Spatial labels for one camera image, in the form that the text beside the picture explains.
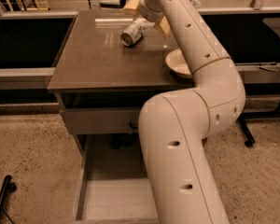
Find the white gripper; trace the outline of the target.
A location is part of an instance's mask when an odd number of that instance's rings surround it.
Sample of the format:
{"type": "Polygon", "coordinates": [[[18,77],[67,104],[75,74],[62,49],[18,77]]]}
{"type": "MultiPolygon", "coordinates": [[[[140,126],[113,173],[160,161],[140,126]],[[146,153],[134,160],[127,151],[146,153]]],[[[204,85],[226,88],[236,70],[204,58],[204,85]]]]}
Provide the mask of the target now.
{"type": "Polygon", "coordinates": [[[167,37],[170,34],[170,25],[163,15],[158,0],[131,0],[126,3],[122,12],[131,16],[136,16],[139,13],[147,21],[156,22],[154,28],[163,37],[167,37]]]}

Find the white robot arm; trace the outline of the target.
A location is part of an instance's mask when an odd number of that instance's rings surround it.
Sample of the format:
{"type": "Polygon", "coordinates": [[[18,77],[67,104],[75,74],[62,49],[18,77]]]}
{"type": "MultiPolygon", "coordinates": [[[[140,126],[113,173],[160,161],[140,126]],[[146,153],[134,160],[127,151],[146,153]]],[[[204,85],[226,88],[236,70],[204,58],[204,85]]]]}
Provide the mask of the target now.
{"type": "Polygon", "coordinates": [[[143,105],[138,132],[160,224],[230,224],[203,140],[233,124],[245,87],[230,57],[189,0],[127,5],[147,21],[167,20],[192,74],[190,89],[143,105]]]}

